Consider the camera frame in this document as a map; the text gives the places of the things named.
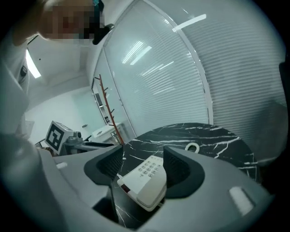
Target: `coat rack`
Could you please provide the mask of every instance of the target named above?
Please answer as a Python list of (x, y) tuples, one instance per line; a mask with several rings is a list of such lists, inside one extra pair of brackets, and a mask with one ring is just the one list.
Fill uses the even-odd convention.
[(115, 131), (116, 131), (116, 133), (117, 133), (117, 136), (119, 137), (119, 140), (120, 140), (121, 144), (124, 144), (124, 141), (123, 141), (123, 139), (122, 139), (122, 136), (120, 135), (120, 133), (119, 133), (119, 131), (118, 131), (118, 128), (117, 128), (117, 126), (116, 126), (116, 124), (115, 124), (114, 116), (112, 115), (112, 113), (114, 112), (115, 109), (113, 109), (113, 110), (111, 111), (111, 110), (110, 110), (110, 107), (109, 107), (109, 103), (108, 103), (108, 101), (107, 101), (107, 97), (106, 97), (106, 96), (107, 96), (107, 93), (106, 93), (106, 90), (107, 90), (108, 88), (104, 89), (101, 75), (99, 75), (99, 78), (95, 77), (95, 79), (97, 79), (97, 80), (100, 81), (101, 91), (102, 91), (103, 96), (104, 96), (104, 99), (105, 99), (105, 104), (106, 104), (106, 107), (107, 107), (107, 109), (108, 109), (108, 112), (109, 112), (109, 115), (110, 115), (111, 121), (112, 121), (112, 123), (113, 123), (113, 125), (112, 125), (112, 124), (109, 124), (109, 125), (110, 125), (110, 126), (113, 126), (113, 127), (115, 128)]

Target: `white marble vein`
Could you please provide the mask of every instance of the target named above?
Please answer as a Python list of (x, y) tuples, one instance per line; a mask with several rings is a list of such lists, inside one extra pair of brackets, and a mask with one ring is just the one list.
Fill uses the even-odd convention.
[(134, 158), (136, 158), (136, 159), (139, 159), (139, 160), (144, 160), (144, 159), (138, 158), (138, 157), (133, 156), (133, 155), (130, 155), (130, 156), (132, 156), (132, 157), (134, 157)]
[(116, 209), (116, 211), (117, 211), (118, 215), (120, 216), (120, 218), (122, 219), (122, 221), (123, 221), (123, 223), (124, 223), (124, 226), (127, 228), (127, 226), (126, 226), (126, 224), (125, 224), (125, 222), (124, 222), (124, 219), (123, 219), (122, 216), (120, 215), (119, 211), (118, 211), (117, 209)]
[(127, 143), (129, 146), (130, 146), (130, 148), (132, 149), (132, 150), (134, 150), (134, 148), (132, 147), (132, 145), (130, 144), (130, 143)]
[(160, 145), (160, 146), (158, 146), (158, 148), (159, 148), (159, 147), (164, 147), (164, 145), (167, 145), (167, 146), (173, 146), (173, 147), (183, 147), (183, 148), (185, 148), (184, 145), (171, 144), (171, 143), (167, 143), (167, 144), (159, 144), (159, 145)]
[(185, 128), (186, 130), (191, 130), (191, 129), (205, 129), (207, 130), (208, 128), (204, 128), (202, 126), (194, 126), (194, 127), (189, 127), (189, 128)]
[(216, 130), (219, 130), (219, 129), (221, 129), (221, 127), (212, 128), (212, 129), (210, 129), (210, 131), (216, 131)]
[(214, 157), (215, 159), (218, 158), (219, 155), (220, 155), (221, 153), (223, 153), (223, 152), (228, 148), (228, 144), (229, 144), (229, 143), (227, 143), (227, 146), (226, 146), (224, 149), (222, 149), (220, 152), (217, 153), (217, 155)]
[(158, 152), (160, 152), (160, 153), (162, 153), (162, 151), (151, 151), (151, 150), (141, 150), (141, 151), (145, 151), (145, 152), (150, 152), (150, 153), (153, 153), (154, 152), (154, 154), (153, 155), (155, 155), (156, 153), (158, 153)]
[(221, 142), (217, 142), (217, 143), (212, 143), (212, 144), (202, 144), (200, 145), (200, 147), (203, 147), (203, 146), (213, 146), (213, 145), (221, 145), (221, 144), (230, 144), (232, 142), (235, 142), (237, 140), (240, 140), (241, 138), (240, 137), (237, 137), (233, 140), (229, 140), (229, 141), (221, 141)]
[(154, 135), (156, 137), (162, 137), (162, 138), (179, 138), (179, 139), (220, 139), (220, 138), (236, 138), (235, 135), (222, 135), (222, 136), (214, 136), (214, 137), (200, 137), (198, 135), (188, 135), (188, 136), (166, 136), (166, 135)]
[(129, 213), (127, 213), (124, 209), (122, 209), (121, 207), (119, 207), (118, 205), (116, 205), (122, 212), (124, 212), (129, 218), (133, 218), (133, 219), (135, 219), (136, 221), (138, 221), (138, 222), (141, 222), (141, 221), (139, 221), (137, 218), (135, 218), (134, 216), (132, 216), (131, 214), (129, 214)]
[(257, 164), (258, 162), (245, 162), (244, 164), (249, 165), (249, 164)]
[(158, 152), (161, 152), (161, 153), (163, 153), (163, 151), (159, 151), (159, 150), (158, 150), (158, 151), (156, 151), (156, 152), (155, 152), (153, 155), (157, 154)]
[(142, 143), (150, 143), (150, 142), (145, 142), (145, 141), (141, 141), (141, 140), (137, 140), (137, 139), (133, 139), (132, 141), (137, 141), (137, 142), (142, 142)]
[(257, 166), (249, 166), (249, 167), (239, 167), (238, 169), (254, 169)]
[(126, 211), (124, 211), (122, 208), (120, 208), (118, 205), (116, 205), (119, 210), (121, 210), (122, 212), (124, 212), (129, 218), (132, 218)]
[(152, 141), (150, 140), (151, 143), (157, 143), (157, 144), (162, 144), (162, 143), (184, 143), (184, 142), (192, 142), (192, 140), (162, 140), (162, 141)]
[(160, 131), (162, 131), (164, 129), (164, 126), (158, 131), (158, 133), (160, 132)]
[(122, 171), (123, 165), (124, 165), (124, 162), (122, 162), (122, 166), (121, 166), (120, 172)]

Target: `black marble table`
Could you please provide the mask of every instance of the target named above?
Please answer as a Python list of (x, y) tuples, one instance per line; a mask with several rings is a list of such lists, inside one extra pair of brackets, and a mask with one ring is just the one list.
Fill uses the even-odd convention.
[(144, 210), (119, 187), (117, 180), (149, 156), (163, 157), (163, 146), (185, 149), (191, 142), (199, 145), (199, 154), (229, 162), (259, 182), (260, 175), (254, 154), (240, 137), (230, 131), (201, 123), (163, 126), (133, 139), (124, 146), (124, 162), (112, 186), (120, 225), (128, 229), (137, 229), (153, 216), (159, 207), (152, 212)]

